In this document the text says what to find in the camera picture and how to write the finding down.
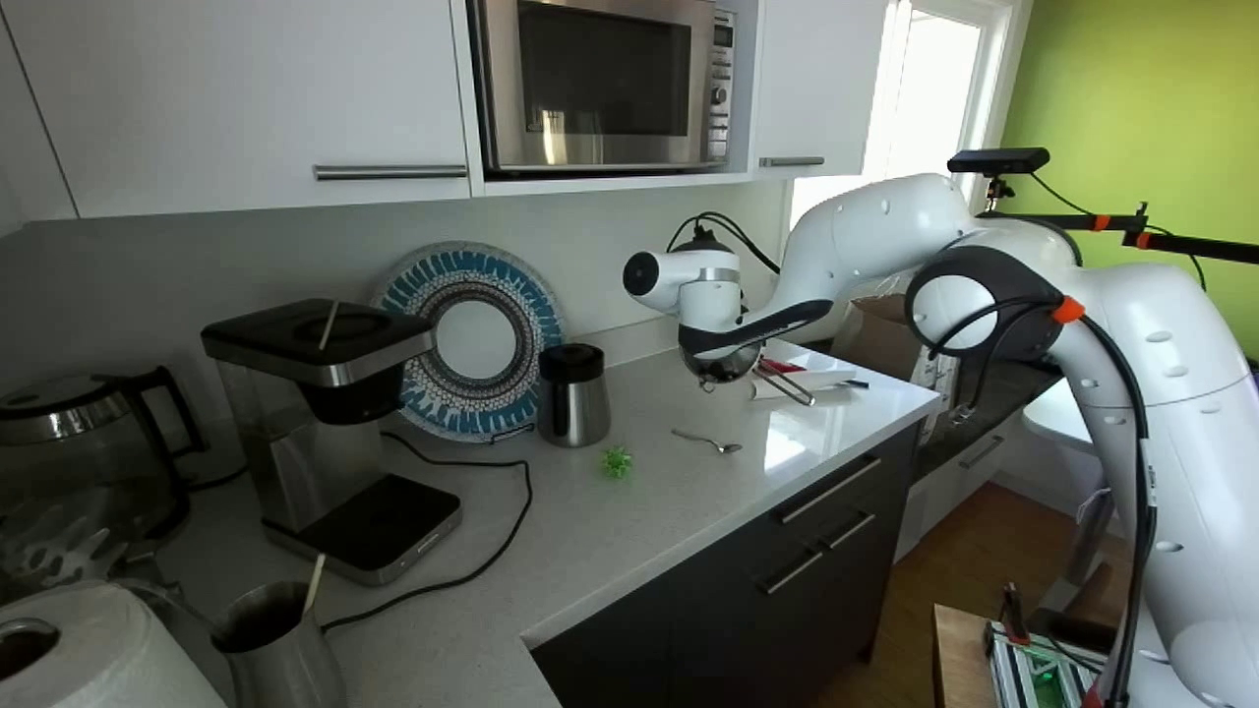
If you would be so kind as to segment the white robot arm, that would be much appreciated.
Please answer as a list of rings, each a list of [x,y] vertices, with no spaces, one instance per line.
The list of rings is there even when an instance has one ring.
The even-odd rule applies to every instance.
[[[1091,267],[1032,218],[980,218],[936,172],[814,204],[762,309],[741,255],[696,239],[637,252],[623,286],[678,323],[704,382],[843,294],[902,277],[931,356],[1052,366],[1075,395],[1132,542],[1130,605],[1098,683],[1104,708],[1259,708],[1259,390],[1210,298],[1175,267]]]

